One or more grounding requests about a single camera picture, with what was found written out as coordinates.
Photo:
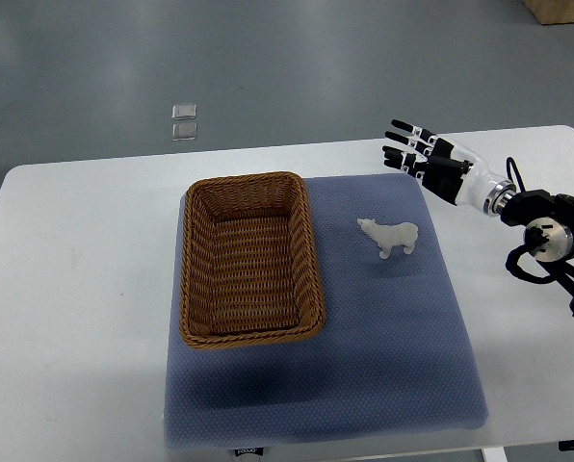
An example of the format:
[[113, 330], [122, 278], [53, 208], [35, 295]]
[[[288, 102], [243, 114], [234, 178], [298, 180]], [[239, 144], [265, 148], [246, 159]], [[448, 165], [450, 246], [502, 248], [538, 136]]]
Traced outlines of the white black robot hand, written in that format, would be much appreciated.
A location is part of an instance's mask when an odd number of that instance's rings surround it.
[[415, 178], [442, 200], [495, 217], [517, 194], [511, 180], [493, 173], [471, 149], [408, 122], [394, 119], [391, 124], [399, 131], [385, 133], [393, 143], [382, 148], [384, 164]]

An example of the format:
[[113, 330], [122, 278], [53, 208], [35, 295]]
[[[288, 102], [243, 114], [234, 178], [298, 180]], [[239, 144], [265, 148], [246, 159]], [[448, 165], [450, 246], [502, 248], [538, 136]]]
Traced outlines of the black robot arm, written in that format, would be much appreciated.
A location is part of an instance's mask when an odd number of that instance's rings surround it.
[[506, 270], [532, 284], [560, 284], [571, 295], [574, 317], [574, 196], [527, 190], [511, 157], [506, 172], [518, 190], [505, 192], [495, 211], [504, 224], [524, 228], [523, 243], [508, 254]]

